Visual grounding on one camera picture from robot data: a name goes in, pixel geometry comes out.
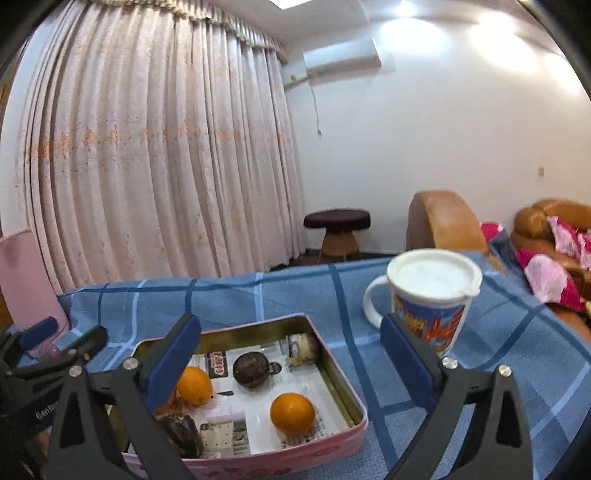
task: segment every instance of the sofa armrest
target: sofa armrest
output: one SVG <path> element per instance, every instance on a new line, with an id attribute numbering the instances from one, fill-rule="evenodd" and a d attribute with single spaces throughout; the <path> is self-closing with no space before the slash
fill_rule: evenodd
<path id="1" fill-rule="evenodd" d="M 527 207 L 515 215 L 513 231 L 527 238 L 540 238 L 554 241 L 552 230 L 546 221 L 546 214 L 542 210 Z"/>
<path id="2" fill-rule="evenodd" d="M 408 209 L 407 250 L 416 248 L 488 253 L 478 218 L 457 193 L 448 190 L 414 196 Z"/>
<path id="3" fill-rule="evenodd" d="M 591 300 L 591 272 L 581 268 L 576 270 L 567 268 L 566 270 L 570 273 L 574 279 L 574 282 L 577 284 L 577 289 L 580 295 L 585 300 Z"/>
<path id="4" fill-rule="evenodd" d="M 566 307 L 562 307 L 560 305 L 548 305 L 550 310 L 554 312 L 554 314 L 570 326 L 573 330 L 575 330 L 581 337 L 583 337 L 588 342 L 591 342 L 591 330 L 587 326 L 585 320 L 581 317 L 581 315 L 569 310 Z"/>
<path id="5" fill-rule="evenodd" d="M 548 255 L 551 259 L 556 260 L 566 270 L 582 270 L 581 265 L 574 258 L 558 253 L 553 243 L 548 240 L 542 240 L 540 238 L 530 238 L 521 235 L 518 232 L 511 234 L 511 242 L 517 250 L 529 250 L 531 252 L 539 252 L 544 255 Z"/>
<path id="6" fill-rule="evenodd" d="M 560 217 L 577 230 L 591 228 L 591 206 L 566 199 L 543 199 L 532 205 L 545 216 Z"/>

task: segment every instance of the dark fruit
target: dark fruit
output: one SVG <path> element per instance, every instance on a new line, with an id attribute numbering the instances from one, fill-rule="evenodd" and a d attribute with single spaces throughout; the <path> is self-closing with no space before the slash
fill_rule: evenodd
<path id="1" fill-rule="evenodd" d="M 158 424 L 181 458 L 201 457 L 205 446 L 191 417 L 183 414 L 169 415 L 159 419 Z"/>
<path id="2" fill-rule="evenodd" d="M 238 357 L 232 371 L 240 385 L 255 388 L 263 384 L 269 375 L 277 375 L 281 371 L 281 365 L 275 362 L 270 364 L 267 357 L 260 352 L 248 352 Z"/>

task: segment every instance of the mug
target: mug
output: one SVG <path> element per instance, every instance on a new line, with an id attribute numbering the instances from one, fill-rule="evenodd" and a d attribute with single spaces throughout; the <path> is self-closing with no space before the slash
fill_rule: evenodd
<path id="1" fill-rule="evenodd" d="M 379 328 L 383 315 L 376 311 L 371 294 L 378 286 L 388 286 L 391 311 L 433 351 L 444 354 L 455 343 L 481 283 L 478 265 L 461 254 L 434 248 L 411 250 L 394 258 L 387 274 L 370 283 L 363 311 Z"/>

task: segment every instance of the pink curtain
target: pink curtain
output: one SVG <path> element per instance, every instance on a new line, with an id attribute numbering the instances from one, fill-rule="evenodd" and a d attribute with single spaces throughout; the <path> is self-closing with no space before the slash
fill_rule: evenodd
<path id="1" fill-rule="evenodd" d="M 56 292 L 303 250 L 280 46 L 184 4 L 221 20 L 71 1 L 37 66 L 18 204 Z"/>

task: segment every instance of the blue plaid tablecloth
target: blue plaid tablecloth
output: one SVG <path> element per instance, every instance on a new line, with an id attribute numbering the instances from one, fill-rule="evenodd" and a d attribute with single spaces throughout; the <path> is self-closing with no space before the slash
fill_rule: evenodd
<path id="1" fill-rule="evenodd" d="M 468 368 L 513 367 L 525 402 L 534 454 L 534 478 L 555 467 L 591 406 L 591 351 L 522 287 L 500 275 L 478 254 L 482 292 L 470 308 L 452 355 Z M 357 455 L 287 480 L 381 480 L 416 434 L 424 412 L 415 407 L 366 320 L 362 297 L 385 273 L 388 260 L 293 268 L 234 278 L 134 281 L 85 287 L 60 297 L 73 329 L 66 346 L 94 325 L 109 332 L 109 344 L 89 365 L 118 366 L 144 339 L 164 336 L 185 312 L 211 330 L 286 316 L 309 315 L 369 410 L 364 448 Z M 374 303 L 389 311 L 386 289 Z M 452 467 L 469 423 L 465 407 L 445 457 L 433 478 Z"/>

